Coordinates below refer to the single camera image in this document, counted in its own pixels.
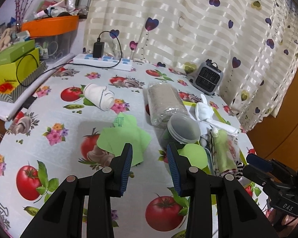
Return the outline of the person's right hand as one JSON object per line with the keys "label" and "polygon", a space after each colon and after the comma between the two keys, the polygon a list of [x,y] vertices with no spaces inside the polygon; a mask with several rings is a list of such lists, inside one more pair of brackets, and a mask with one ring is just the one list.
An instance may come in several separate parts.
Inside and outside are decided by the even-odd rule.
{"label": "person's right hand", "polygon": [[292,217],[274,208],[268,209],[265,215],[277,233],[290,233],[298,224],[298,217]]}

